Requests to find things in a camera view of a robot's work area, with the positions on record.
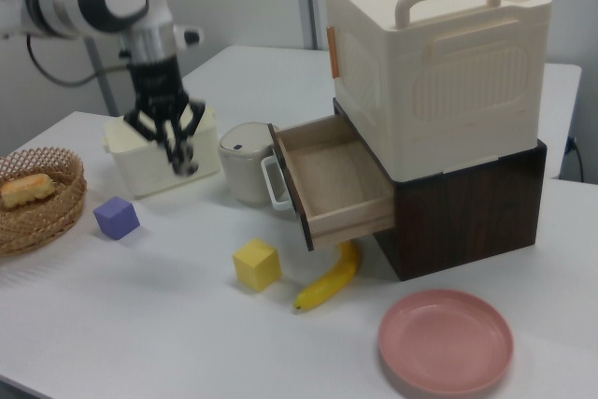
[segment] wooden drawer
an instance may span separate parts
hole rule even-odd
[[[309,249],[394,226],[392,183],[342,116],[269,128]]]

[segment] bread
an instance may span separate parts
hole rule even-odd
[[[7,208],[41,200],[53,193],[52,180],[44,173],[9,181],[0,189],[2,201]]]

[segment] electrical cord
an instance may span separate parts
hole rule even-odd
[[[577,146],[577,140],[574,137],[567,137],[567,144],[564,147],[564,154],[569,154],[571,151],[575,151],[575,153],[577,154],[577,161],[579,162],[579,177],[581,182],[585,182],[585,178],[583,175],[583,163],[581,161],[581,152],[579,151],[579,147]]]
[[[55,83],[59,86],[63,86],[64,88],[78,88],[80,86],[83,86],[84,84],[89,83],[93,79],[100,77],[101,75],[106,75],[106,74],[110,74],[113,72],[121,72],[122,70],[127,69],[126,65],[117,65],[114,67],[108,67],[106,69],[95,71],[91,75],[89,75],[85,78],[79,79],[77,81],[67,81],[67,80],[63,80],[63,79],[54,77],[52,74],[50,74],[48,71],[46,71],[46,69],[44,69],[42,67],[42,65],[39,63],[37,58],[34,56],[34,51],[31,48],[31,35],[27,35],[27,51],[29,51],[29,56],[31,57],[31,61],[34,64],[34,66],[37,68],[39,73],[41,75],[43,75],[44,77],[46,77],[47,79],[49,79],[52,83]]]
[[[579,152],[579,147],[577,146],[576,141],[573,141],[573,150],[576,151],[577,154],[577,160],[579,161],[579,175],[581,177],[581,182],[585,182],[584,178],[583,178],[583,163],[581,162],[581,153]]]

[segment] purple cube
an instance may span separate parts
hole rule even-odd
[[[93,210],[100,229],[109,237],[119,240],[139,226],[133,205],[115,196]]]

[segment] white container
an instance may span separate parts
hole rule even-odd
[[[550,0],[326,0],[336,100],[398,182],[534,148]]]
[[[249,122],[236,126],[222,137],[218,152],[228,187],[239,202],[248,206],[269,203],[266,182],[270,183],[273,197],[284,191],[280,173],[268,172],[269,177],[265,177],[262,170],[262,161],[273,154],[267,124]]]
[[[184,127],[191,117],[192,113],[187,108],[182,115],[181,125]],[[147,118],[140,119],[149,128],[154,128]],[[172,138],[172,130],[167,128],[167,132],[168,137]],[[176,175],[168,163],[164,148],[156,142],[148,142],[122,117],[108,121],[104,125],[104,134],[104,148],[112,154],[127,189],[135,197],[197,180],[221,168],[216,119],[211,107],[206,108],[195,134],[189,139],[193,145],[193,160],[199,165],[197,172],[190,177]]]

